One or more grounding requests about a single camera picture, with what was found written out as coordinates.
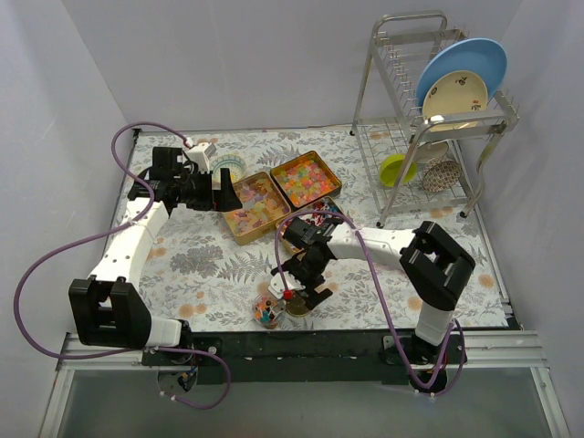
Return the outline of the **gold round tin lid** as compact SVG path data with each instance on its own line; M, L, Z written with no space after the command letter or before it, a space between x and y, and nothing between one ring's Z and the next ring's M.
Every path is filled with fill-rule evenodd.
M286 302L286 312L291 317L303 318L311 313L311 309L303 297L294 295Z

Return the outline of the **tin of jelly candies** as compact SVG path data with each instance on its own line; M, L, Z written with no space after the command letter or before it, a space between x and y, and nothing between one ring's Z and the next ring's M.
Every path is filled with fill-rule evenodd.
M247 245L274 231L276 224L292 213L270 175L258 172L234 184L242 208L223 213L235 241Z

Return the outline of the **clear glass bowl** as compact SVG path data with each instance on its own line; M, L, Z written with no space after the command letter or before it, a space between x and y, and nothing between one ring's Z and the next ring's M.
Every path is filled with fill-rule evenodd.
M285 301L272 295L258 296L252 305L252 313L262 327L276 329L286 313Z

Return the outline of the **tin of star candies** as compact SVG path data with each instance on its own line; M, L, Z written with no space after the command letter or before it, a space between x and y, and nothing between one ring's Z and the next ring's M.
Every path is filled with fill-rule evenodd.
M288 204L299 210L325 196L340 194L341 180L316 151L304 153L269 172Z

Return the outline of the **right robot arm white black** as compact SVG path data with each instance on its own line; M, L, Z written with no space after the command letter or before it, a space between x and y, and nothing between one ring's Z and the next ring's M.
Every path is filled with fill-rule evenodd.
M406 354L422 364L445 353L444 337L475 261L440 225L424 221L411 231L358 230L335 216L320 225L296 217L283 239L299 253L272 269L268 290L275 297L299 297L312 310L332 295L327 289L317 291L330 261L370 260L405 273L422 300L412 340L404 344Z

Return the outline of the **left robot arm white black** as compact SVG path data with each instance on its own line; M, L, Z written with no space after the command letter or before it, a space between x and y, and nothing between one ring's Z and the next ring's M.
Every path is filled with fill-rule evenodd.
M176 365L187 363L193 341L179 319L155 317L139 294L141 272L151 247L172 211L182 205L194 211L231 212L242 208L230 172L215 180L212 143L186 150L156 147L151 166L133 182L126 203L128 227L117 232L97 266L68 291L79 340L84 345L122 349L162 347Z

